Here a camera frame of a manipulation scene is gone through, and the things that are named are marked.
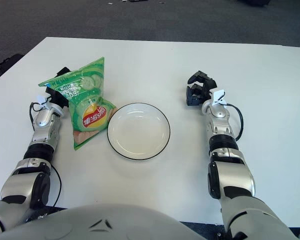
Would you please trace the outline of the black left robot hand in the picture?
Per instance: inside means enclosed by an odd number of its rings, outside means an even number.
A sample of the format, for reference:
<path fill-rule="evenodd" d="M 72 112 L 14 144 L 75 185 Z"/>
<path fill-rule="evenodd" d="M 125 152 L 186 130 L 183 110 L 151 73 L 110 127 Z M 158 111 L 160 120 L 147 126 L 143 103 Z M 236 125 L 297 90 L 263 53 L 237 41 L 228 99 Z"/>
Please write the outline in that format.
<path fill-rule="evenodd" d="M 68 73 L 68 72 L 70 72 L 70 70 L 67 67 L 63 67 L 56 74 L 55 78 L 59 77 L 59 76 L 62 76 L 64 74 Z M 69 101 L 62 94 L 60 94 L 58 91 L 56 91 L 56 90 L 54 90 L 54 89 L 47 86 L 45 92 L 50 94 L 50 102 L 51 103 L 58 105 L 62 109 L 64 107 L 67 107 L 67 108 L 69 107 Z"/>

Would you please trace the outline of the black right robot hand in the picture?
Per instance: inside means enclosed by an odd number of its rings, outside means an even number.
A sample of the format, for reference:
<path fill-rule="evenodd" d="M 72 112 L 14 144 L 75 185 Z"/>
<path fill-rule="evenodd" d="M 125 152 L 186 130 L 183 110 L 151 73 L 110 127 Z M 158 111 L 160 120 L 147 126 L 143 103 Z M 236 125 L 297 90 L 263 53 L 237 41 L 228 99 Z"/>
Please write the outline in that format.
<path fill-rule="evenodd" d="M 197 71 L 187 81 L 186 104 L 198 106 L 210 100 L 210 90 L 217 87 L 216 82 L 202 71 Z"/>

